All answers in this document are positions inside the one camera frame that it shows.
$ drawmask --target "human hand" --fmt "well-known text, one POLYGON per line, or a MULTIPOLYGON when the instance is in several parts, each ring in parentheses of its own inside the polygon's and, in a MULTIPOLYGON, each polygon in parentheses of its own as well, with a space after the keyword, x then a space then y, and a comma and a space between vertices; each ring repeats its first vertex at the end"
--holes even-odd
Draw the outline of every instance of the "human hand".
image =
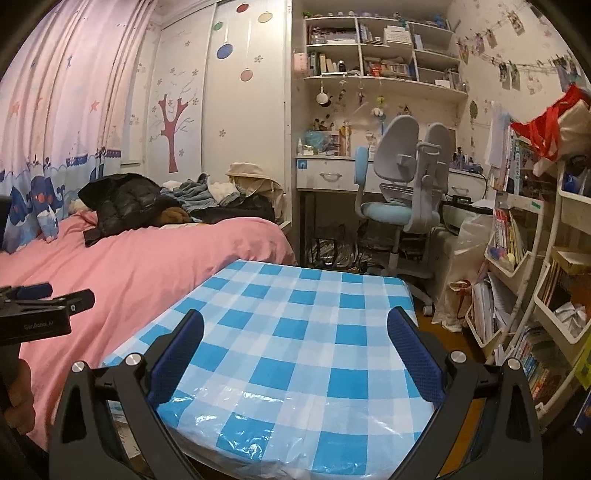
POLYGON ((4 412, 6 422, 21 435, 29 433, 35 426, 35 409, 31 391, 31 368, 22 359, 18 361, 17 379, 8 388, 8 398, 12 407, 4 412))

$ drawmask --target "pink curtain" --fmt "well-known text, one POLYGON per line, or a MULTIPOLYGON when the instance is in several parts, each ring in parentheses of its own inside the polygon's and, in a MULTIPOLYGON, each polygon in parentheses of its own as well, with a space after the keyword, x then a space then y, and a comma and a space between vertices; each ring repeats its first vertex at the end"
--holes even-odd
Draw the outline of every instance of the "pink curtain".
POLYGON ((57 236, 89 182, 117 173, 125 109, 155 0, 63 0, 0 82, 0 194, 12 198, 4 247, 57 236))

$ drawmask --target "desk drawer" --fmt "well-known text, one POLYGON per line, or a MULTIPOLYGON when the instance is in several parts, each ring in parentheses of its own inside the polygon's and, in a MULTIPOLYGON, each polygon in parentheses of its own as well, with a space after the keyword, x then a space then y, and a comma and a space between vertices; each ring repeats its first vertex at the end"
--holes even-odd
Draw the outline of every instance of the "desk drawer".
POLYGON ((475 177, 470 174, 460 173, 457 170, 450 170, 447 178, 447 194, 470 197, 473 202, 482 200, 486 190, 486 182, 482 177, 475 177))
MULTIPOLYGON (((384 181, 369 164, 366 178, 366 192, 379 193, 379 184, 384 181)), ((297 160, 298 190, 338 190, 357 192, 355 184, 355 162, 351 160, 297 160)))

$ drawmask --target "tree decal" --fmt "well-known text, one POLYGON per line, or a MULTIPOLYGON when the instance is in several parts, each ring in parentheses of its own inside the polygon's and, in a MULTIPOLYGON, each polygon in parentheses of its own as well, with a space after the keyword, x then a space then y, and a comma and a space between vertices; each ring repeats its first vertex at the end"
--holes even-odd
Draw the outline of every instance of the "tree decal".
MULTIPOLYGON (((182 77, 187 72, 180 72, 175 73, 175 69, 171 70, 171 80, 168 87, 171 89, 177 86, 177 79, 178 77, 182 77)), ((191 117, 186 117, 181 120, 181 116, 185 109, 189 106, 190 103, 194 104, 195 97, 197 92, 195 91, 193 95, 188 98, 185 102, 183 102, 183 96, 188 97, 191 94, 191 90, 193 90, 192 84, 193 80, 195 79, 194 76, 191 76, 191 79, 184 84, 181 88, 180 92, 177 94, 176 102, 168 97, 175 97, 173 93, 170 91, 165 93, 163 98, 158 101, 158 105, 160 106, 160 111, 162 112, 162 120, 156 121, 153 126, 163 127, 160 133, 156 136, 156 138, 162 136, 166 137, 168 140, 168 172, 169 173, 176 173, 178 172, 177 167, 177 158, 176 158, 176 149, 174 147, 174 139, 176 134, 180 132, 188 132, 187 124, 191 124, 194 122, 194 119, 191 117)), ((152 112, 155 115, 159 115, 156 107, 152 109, 152 112)))

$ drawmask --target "floor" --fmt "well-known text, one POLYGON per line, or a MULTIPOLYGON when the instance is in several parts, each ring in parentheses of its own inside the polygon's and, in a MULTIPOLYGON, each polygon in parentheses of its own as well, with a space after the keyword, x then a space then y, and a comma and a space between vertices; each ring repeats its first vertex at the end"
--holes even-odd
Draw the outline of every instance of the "floor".
MULTIPOLYGON (((432 325, 431 319, 425 318, 423 316, 421 307, 418 307, 416 310, 419 328, 426 332, 431 332, 435 334, 437 338, 439 338, 439 340, 447 348, 447 350, 461 350, 472 359, 475 359, 480 362, 483 362, 485 360, 482 355, 482 352, 478 348, 473 338, 466 337, 461 333, 448 332, 440 325, 432 325)), ((441 475, 453 472, 460 466, 464 454, 466 453, 466 450, 470 445, 470 441, 472 440, 472 434, 478 423, 480 411, 482 409, 482 404, 483 403, 481 401, 475 401, 472 403, 470 411, 468 412, 468 415, 466 417, 466 421, 464 422, 464 425, 462 427, 462 431, 460 432, 456 440, 456 444, 454 445, 449 457, 447 458, 445 466, 440 472, 441 475)), ((204 477, 204 479, 206 480, 232 480, 231 477, 228 477, 206 466, 199 465, 196 462, 193 462, 191 459, 189 460, 192 462, 193 466, 199 471, 202 477, 204 477)), ((133 458, 132 464, 138 472, 151 477, 151 472, 141 456, 133 458)))

